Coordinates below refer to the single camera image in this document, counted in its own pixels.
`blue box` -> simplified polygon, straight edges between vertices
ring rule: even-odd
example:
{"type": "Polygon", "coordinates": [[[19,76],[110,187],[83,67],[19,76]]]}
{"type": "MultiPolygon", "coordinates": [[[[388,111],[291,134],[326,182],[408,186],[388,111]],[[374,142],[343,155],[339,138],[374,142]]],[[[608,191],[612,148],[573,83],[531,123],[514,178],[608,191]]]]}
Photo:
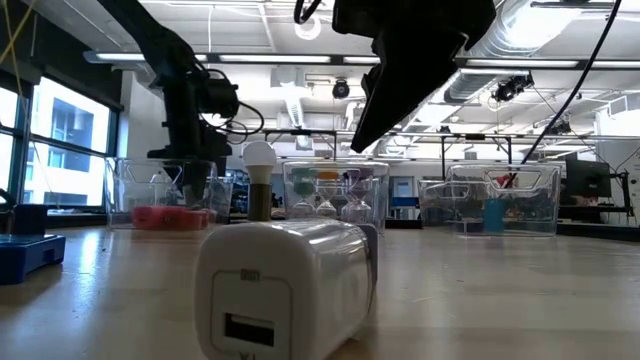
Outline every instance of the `blue box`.
{"type": "Polygon", "coordinates": [[[27,273],[64,260],[66,238],[58,235],[0,235],[0,285],[20,284],[27,273]]]}

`white plastic device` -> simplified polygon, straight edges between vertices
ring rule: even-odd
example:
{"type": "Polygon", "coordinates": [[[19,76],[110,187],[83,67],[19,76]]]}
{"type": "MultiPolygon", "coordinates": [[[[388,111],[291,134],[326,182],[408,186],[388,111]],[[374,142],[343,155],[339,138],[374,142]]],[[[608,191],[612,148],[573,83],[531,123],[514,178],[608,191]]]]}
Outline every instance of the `white plastic device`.
{"type": "Polygon", "coordinates": [[[321,360],[365,320],[377,233],[334,220],[220,227],[200,249],[195,323],[211,360],[321,360]]]}

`fluorescent light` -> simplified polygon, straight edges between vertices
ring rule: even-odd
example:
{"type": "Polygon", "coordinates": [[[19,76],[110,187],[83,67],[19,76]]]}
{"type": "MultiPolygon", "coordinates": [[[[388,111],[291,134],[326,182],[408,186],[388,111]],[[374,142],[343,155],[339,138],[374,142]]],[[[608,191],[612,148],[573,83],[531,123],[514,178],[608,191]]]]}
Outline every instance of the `fluorescent light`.
{"type": "Polygon", "coordinates": [[[469,67],[500,67],[500,68],[573,68],[578,65],[577,60],[535,60],[535,59],[469,59],[469,67]]]}
{"type": "Polygon", "coordinates": [[[221,62],[247,63],[319,63],[328,64],[330,56],[311,55],[220,55],[221,62]]]}
{"type": "Polygon", "coordinates": [[[345,64],[379,64],[380,59],[375,56],[345,56],[343,58],[345,64]]]}
{"type": "MultiPolygon", "coordinates": [[[[113,62],[142,62],[145,61],[144,55],[140,53],[96,53],[96,57],[102,61],[113,62]]],[[[207,55],[196,54],[198,61],[207,61],[207,55]]]]}
{"type": "Polygon", "coordinates": [[[606,60],[598,60],[593,62],[594,69],[600,68],[614,68],[614,69],[640,69],[640,61],[625,61],[625,60],[617,60],[617,61],[606,61],[606,60]]]}
{"type": "Polygon", "coordinates": [[[509,70],[509,69],[460,69],[464,75],[529,75],[527,70],[509,70]]]}

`clear plastic bin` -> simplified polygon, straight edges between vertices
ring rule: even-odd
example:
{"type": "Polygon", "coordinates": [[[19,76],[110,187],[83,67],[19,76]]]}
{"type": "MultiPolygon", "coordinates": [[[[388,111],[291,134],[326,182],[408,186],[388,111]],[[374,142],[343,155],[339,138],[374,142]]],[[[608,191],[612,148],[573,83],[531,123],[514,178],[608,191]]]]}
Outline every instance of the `clear plastic bin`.
{"type": "Polygon", "coordinates": [[[285,215],[372,224],[384,230],[389,166],[375,162],[283,164],[285,215]]]}
{"type": "Polygon", "coordinates": [[[465,236],[555,236],[560,166],[456,165],[447,186],[465,236]]]}
{"type": "Polygon", "coordinates": [[[200,231],[229,221],[230,184],[212,162],[110,158],[105,180],[112,229],[200,231]]]}

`security camera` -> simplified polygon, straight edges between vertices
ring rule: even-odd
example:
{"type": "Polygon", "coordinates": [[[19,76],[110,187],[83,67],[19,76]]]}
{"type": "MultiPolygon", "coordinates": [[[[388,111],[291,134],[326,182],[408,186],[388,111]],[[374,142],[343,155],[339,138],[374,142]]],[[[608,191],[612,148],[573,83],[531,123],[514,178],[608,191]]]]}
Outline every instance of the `security camera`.
{"type": "Polygon", "coordinates": [[[349,96],[349,85],[347,85],[347,80],[338,79],[336,80],[336,85],[333,87],[333,98],[342,100],[349,96]]]}

